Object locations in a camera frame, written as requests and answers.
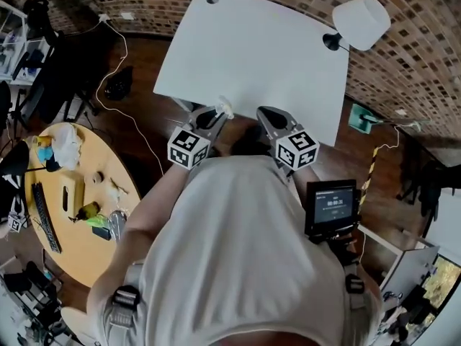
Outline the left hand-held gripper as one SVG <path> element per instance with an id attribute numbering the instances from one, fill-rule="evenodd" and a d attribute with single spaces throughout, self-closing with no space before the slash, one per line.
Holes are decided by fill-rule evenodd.
<path id="1" fill-rule="evenodd" d="M 223 129 L 227 115 L 216 107 L 201 107 L 189 114 L 188 121 L 176 126 L 167 144 L 168 160 L 191 170 L 208 157 Z"/>

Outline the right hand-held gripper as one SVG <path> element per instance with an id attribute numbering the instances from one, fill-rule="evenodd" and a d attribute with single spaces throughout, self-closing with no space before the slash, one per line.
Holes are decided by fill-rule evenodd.
<path id="1" fill-rule="evenodd" d="M 304 176 L 316 161 L 319 142 L 288 112 L 260 106 L 257 119 L 269 139 L 270 154 L 287 176 Z"/>

